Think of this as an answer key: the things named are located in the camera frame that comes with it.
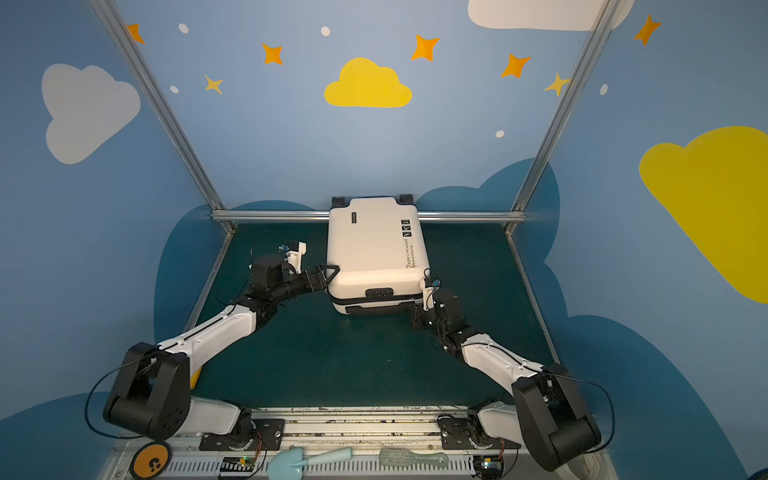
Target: dark green table surface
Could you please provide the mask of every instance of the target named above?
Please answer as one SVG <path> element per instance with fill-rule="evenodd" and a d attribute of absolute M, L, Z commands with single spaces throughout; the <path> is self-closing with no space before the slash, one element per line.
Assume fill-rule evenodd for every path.
<path fill-rule="evenodd" d="M 432 271 L 462 301 L 467 321 L 513 352 L 548 364 L 536 320 L 502 227 L 422 225 Z M 239 225 L 200 321 L 234 299 L 254 257 L 285 240 L 306 242 L 303 267 L 325 263 L 325 223 Z M 347 316 L 325 293 L 288 300 L 271 322 L 204 367 L 194 395 L 250 407 L 467 405 L 500 398 L 501 386 L 441 350 L 406 313 Z"/>

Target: white suitcase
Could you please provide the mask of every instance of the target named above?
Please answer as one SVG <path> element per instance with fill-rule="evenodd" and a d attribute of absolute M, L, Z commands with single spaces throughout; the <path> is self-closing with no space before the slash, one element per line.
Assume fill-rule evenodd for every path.
<path fill-rule="evenodd" d="M 429 268 L 419 214 L 411 195 L 333 199 L 328 220 L 328 285 L 341 313 L 374 314 L 422 303 L 419 282 Z"/>

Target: robotic arm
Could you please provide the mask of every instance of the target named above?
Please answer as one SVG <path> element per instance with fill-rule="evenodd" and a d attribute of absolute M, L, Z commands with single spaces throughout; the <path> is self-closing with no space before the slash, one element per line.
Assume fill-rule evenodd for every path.
<path fill-rule="evenodd" d="M 190 376 L 232 343 L 265 326 L 280 302 L 326 290 L 339 267 L 301 270 L 306 244 L 291 242 L 280 255 L 265 255 L 251 266 L 248 292 L 192 330 L 157 345 L 128 350 L 107 403 L 104 419 L 153 440 L 206 432 L 236 450 L 253 442 L 251 411 L 190 395 Z M 326 273 L 333 270 L 330 276 Z M 423 305 L 414 306 L 414 329 L 429 328 L 443 349 L 479 369 L 510 392 L 515 405 L 494 402 L 471 412 L 469 430 L 477 443 L 501 437 L 525 444 L 531 456 L 554 471 L 596 446 L 601 434 L 568 371 L 544 367 L 498 345 L 466 323 L 458 297 L 439 280 L 423 280 Z"/>

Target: blue wall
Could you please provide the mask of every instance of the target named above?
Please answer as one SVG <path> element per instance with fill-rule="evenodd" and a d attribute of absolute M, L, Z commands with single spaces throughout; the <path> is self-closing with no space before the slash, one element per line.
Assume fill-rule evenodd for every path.
<path fill-rule="evenodd" d="M 648 15 L 662 25 L 643 45 Z M 657 144 L 734 125 L 768 132 L 766 18 L 765 2 L 637 0 L 515 230 L 562 360 L 614 394 L 622 479 L 725 480 L 768 465 L 768 305 L 720 275 L 638 171 Z M 720 196 L 739 190 L 727 172 L 741 161 L 720 153 L 723 184 L 700 204 L 713 229 L 755 198 Z M 756 154 L 752 174 L 764 175 L 768 152 Z M 764 198 L 742 204 L 763 213 L 755 221 Z M 607 431 L 604 400 L 592 400 Z"/>
<path fill-rule="evenodd" d="M 470 19 L 467 0 L 118 4 L 139 25 L 139 49 L 230 208 L 282 200 L 326 209 L 338 195 L 479 188 L 533 157 L 558 102 L 545 89 L 556 73 L 568 78 L 586 39 L 584 31 L 485 28 Z M 432 61 L 412 60 L 417 35 L 440 39 Z M 262 44 L 282 47 L 281 65 L 265 64 Z M 520 78 L 501 76 L 510 54 L 531 58 Z M 327 102 L 326 86 L 358 57 L 392 68 L 412 100 L 400 108 Z M 221 80 L 221 94 L 206 90 L 206 76 Z M 507 188 L 514 194 L 519 184 Z M 446 197 L 433 197 L 433 208 L 505 209 L 499 199 L 438 198 Z"/>
<path fill-rule="evenodd" d="M 156 280 L 177 286 L 174 298 L 157 296 L 165 311 L 186 319 L 223 234 L 206 207 L 197 209 L 204 199 L 140 92 L 135 118 L 79 163 L 62 163 L 49 150 L 51 113 L 41 90 L 48 67 L 81 74 L 95 65 L 132 85 L 124 91 L 137 91 L 87 0 L 3 2 L 0 48 L 0 449 L 8 453 L 0 477 L 93 478 L 111 441 L 84 429 L 82 394 L 129 346 L 155 340 Z M 108 116 L 114 99 L 99 94 L 73 107 Z M 177 223 L 196 250 L 179 250 L 171 236 Z M 173 254 L 163 254 L 167 242 Z M 160 275 L 161 257 L 168 266 L 195 265 L 179 270 L 187 278 Z M 177 332 L 180 321 L 172 320 Z M 12 454 L 13 444 L 42 446 L 45 458 Z"/>

